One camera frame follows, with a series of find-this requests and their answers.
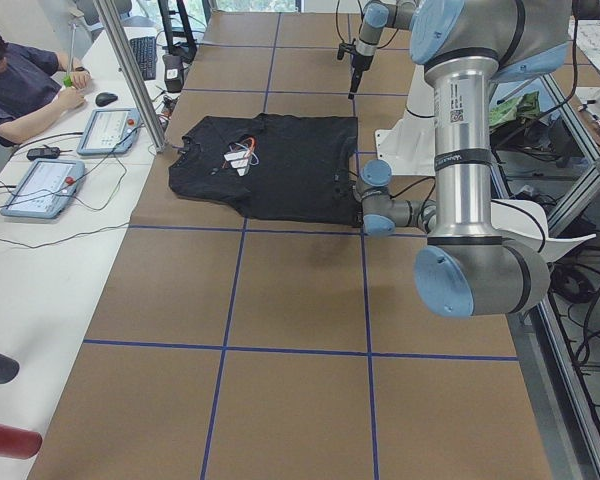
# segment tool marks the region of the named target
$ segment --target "green object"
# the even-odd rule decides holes
[[[489,111],[489,129],[493,133],[498,127],[515,120],[534,119],[540,114],[539,92],[513,97]]]

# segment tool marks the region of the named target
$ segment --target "dark blue shirt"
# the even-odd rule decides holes
[[[51,75],[58,71],[54,52],[7,46],[7,70],[0,73],[0,124],[23,117],[44,107],[60,90]],[[11,145],[0,138],[3,145]]]

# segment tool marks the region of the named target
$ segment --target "person's hand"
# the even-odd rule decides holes
[[[91,74],[89,70],[83,70],[81,72],[71,72],[71,83],[74,87],[79,90],[86,88],[89,82],[91,81]]]
[[[58,92],[58,99],[64,110],[77,108],[84,103],[84,95],[75,87],[64,88]]]

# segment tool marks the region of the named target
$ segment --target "person's arm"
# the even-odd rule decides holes
[[[23,117],[0,124],[0,137],[20,144],[44,132],[67,110],[79,107],[84,97],[75,88],[58,92],[58,98]]]
[[[89,81],[91,80],[91,74],[89,70],[84,69],[82,62],[79,58],[73,58],[73,66],[69,68],[69,55],[65,52],[56,52],[56,56],[58,57],[58,70],[63,72],[70,72],[71,82],[73,86],[76,88],[85,88]],[[80,72],[76,72],[76,68],[82,68],[84,70]]]

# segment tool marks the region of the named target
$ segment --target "light blue tablet device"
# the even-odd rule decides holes
[[[135,108],[94,110],[78,144],[78,155],[125,153],[133,145],[139,126],[140,112]]]
[[[55,218],[69,204],[83,179],[84,163],[80,160],[39,158],[0,213],[6,217]]]

